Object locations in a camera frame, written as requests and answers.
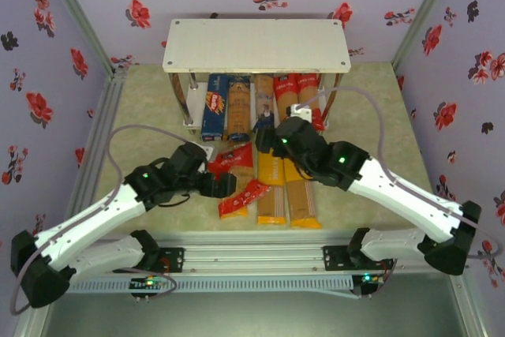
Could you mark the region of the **wide red macaroni bag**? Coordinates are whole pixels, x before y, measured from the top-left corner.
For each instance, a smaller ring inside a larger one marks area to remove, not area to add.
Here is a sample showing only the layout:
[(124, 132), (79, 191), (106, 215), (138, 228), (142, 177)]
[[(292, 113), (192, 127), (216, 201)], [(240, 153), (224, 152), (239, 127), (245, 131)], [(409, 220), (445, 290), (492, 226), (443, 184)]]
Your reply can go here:
[(209, 163), (208, 169), (218, 178), (224, 174), (232, 174), (236, 178), (235, 190), (219, 203), (220, 219), (247, 216), (247, 207), (271, 189), (256, 178), (251, 143), (221, 151), (215, 160)]

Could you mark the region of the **blue and tan pasta box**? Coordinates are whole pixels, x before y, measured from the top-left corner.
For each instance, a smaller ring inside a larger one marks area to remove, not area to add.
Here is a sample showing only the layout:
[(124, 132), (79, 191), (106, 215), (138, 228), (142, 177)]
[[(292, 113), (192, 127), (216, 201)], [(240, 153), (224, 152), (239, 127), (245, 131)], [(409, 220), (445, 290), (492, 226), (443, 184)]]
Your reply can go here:
[(249, 77), (231, 77), (228, 89), (226, 127), (228, 141), (249, 141), (250, 108)]

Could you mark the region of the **yellow spaghetti bag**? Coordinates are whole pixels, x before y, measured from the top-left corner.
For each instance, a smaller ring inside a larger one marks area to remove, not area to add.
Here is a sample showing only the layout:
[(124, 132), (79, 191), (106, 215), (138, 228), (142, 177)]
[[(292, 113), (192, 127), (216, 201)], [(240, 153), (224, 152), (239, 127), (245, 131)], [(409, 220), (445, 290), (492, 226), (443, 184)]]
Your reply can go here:
[(269, 187), (269, 190), (257, 201), (257, 222), (283, 225), (286, 223), (283, 161), (271, 153), (259, 152), (257, 163), (257, 178)]
[(293, 162), (283, 160), (285, 187), (290, 214), (290, 226), (296, 228), (320, 229), (316, 216), (312, 183), (304, 179)]

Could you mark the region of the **blue Barilla spaghetti box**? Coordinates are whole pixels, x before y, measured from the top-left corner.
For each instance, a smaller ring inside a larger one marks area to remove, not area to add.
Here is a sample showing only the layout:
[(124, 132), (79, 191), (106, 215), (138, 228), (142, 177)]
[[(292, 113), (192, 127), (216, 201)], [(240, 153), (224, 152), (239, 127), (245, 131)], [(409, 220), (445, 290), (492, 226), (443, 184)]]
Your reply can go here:
[(202, 141), (223, 138), (228, 88), (229, 77), (226, 74), (212, 73), (209, 76), (200, 134)]

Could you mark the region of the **white two-tier shelf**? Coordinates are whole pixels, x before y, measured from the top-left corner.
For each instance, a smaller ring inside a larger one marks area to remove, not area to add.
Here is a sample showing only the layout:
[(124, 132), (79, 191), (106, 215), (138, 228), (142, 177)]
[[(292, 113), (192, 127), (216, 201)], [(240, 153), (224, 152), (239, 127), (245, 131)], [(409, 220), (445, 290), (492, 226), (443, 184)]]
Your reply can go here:
[(200, 130), (209, 73), (318, 73), (351, 68), (342, 22), (332, 19), (174, 19), (163, 55), (182, 125)]

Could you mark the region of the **left circuit board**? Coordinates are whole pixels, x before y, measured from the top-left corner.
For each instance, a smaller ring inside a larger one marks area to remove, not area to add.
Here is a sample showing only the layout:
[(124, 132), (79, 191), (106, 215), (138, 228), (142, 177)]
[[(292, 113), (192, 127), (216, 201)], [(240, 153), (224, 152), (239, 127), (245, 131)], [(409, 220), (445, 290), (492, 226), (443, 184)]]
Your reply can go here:
[(137, 296), (152, 296), (169, 288), (169, 283), (161, 277), (136, 277), (131, 278), (128, 290)]

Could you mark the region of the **circuit board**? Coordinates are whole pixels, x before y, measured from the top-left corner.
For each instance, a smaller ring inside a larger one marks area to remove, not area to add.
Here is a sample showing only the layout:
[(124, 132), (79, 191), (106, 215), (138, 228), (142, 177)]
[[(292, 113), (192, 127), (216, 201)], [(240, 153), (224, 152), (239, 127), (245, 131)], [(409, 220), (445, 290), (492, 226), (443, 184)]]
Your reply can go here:
[(137, 296), (152, 296), (169, 288), (169, 283), (161, 277), (136, 277), (131, 278), (128, 290)]
[(387, 279), (387, 275), (372, 275), (366, 274), (361, 277), (361, 281), (358, 283), (358, 289), (360, 291), (361, 296), (371, 297), (380, 290), (385, 281)]

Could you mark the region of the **right circuit board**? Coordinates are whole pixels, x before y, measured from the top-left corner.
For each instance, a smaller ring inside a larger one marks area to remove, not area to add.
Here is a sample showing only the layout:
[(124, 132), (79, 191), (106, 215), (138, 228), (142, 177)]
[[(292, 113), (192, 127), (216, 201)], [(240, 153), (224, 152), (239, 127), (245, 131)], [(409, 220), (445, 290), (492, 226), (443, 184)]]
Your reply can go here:
[(361, 281), (358, 283), (358, 289), (360, 291), (361, 296), (371, 297), (380, 290), (385, 281), (387, 279), (387, 275), (372, 275), (366, 274), (361, 277)]

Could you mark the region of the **aluminium base frame rails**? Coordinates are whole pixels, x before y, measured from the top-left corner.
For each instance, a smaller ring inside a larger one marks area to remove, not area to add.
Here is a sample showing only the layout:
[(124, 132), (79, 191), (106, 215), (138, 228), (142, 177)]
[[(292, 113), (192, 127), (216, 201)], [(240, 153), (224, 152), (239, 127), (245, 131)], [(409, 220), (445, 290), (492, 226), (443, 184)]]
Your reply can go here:
[(472, 245), (472, 234), (463, 228), (452, 230), (448, 240), (437, 242), (417, 228), (407, 230), (357, 229), (351, 238), (321, 230), (274, 230), (202, 232), (154, 239), (144, 230), (131, 233), (144, 254), (164, 247), (182, 247), (186, 258), (230, 260), (233, 264), (251, 260), (255, 264), (275, 260), (323, 261), (322, 247), (345, 245), (359, 249), (372, 260), (394, 260), (394, 264), (428, 266), (448, 275), (461, 275)]

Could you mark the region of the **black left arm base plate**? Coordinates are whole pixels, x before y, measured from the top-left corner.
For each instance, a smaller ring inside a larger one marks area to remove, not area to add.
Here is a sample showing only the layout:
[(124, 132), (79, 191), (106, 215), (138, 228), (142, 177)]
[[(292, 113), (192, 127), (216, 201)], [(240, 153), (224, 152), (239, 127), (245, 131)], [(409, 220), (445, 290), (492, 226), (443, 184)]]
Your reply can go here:
[(184, 248), (164, 247), (159, 250), (154, 265), (154, 271), (161, 273), (182, 273), (184, 262)]

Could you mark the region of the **aluminium side frame rail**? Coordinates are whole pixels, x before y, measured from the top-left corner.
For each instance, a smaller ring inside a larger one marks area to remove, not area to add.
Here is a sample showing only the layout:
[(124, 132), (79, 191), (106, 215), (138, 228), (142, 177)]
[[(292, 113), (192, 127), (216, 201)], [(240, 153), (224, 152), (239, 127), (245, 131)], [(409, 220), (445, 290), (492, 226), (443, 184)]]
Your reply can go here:
[(106, 159), (107, 139), (114, 127), (122, 88), (127, 75), (128, 71), (126, 69), (116, 69), (114, 75), (104, 85), (85, 146), (84, 158), (78, 169), (76, 184), (65, 213), (66, 219), (76, 215), (94, 200)]

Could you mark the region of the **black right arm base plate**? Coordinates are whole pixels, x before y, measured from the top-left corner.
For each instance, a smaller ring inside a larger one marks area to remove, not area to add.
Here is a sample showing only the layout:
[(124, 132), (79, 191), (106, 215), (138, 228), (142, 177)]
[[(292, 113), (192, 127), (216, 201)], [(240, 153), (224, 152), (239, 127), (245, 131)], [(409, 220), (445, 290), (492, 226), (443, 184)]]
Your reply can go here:
[(326, 271), (388, 271), (393, 268), (394, 260), (372, 260), (359, 249), (345, 245), (326, 245), (322, 247), (323, 262)]

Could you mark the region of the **aluminium corner post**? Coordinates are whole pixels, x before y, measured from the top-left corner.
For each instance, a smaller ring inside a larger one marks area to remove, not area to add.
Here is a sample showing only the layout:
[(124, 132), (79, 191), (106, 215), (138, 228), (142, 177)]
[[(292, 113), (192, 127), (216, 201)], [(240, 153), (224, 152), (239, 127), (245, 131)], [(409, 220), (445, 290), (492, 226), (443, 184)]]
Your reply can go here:
[(421, 33), (424, 23), (429, 18), (437, 2), (438, 0), (423, 0), (421, 3), (412, 24), (409, 26), (407, 33), (405, 34), (394, 58), (391, 61), (391, 67), (395, 72), (402, 67), (403, 62), (407, 59), (408, 54), (413, 49), (415, 39)]
[(108, 77), (113, 77), (115, 69), (107, 57), (106, 51), (103, 48), (99, 37), (95, 33), (92, 24), (87, 18), (84, 9), (78, 0), (62, 0), (70, 16), (73, 18), (75, 25), (78, 27), (82, 37), (92, 49), (92, 53), (98, 59), (101, 66), (106, 70)]

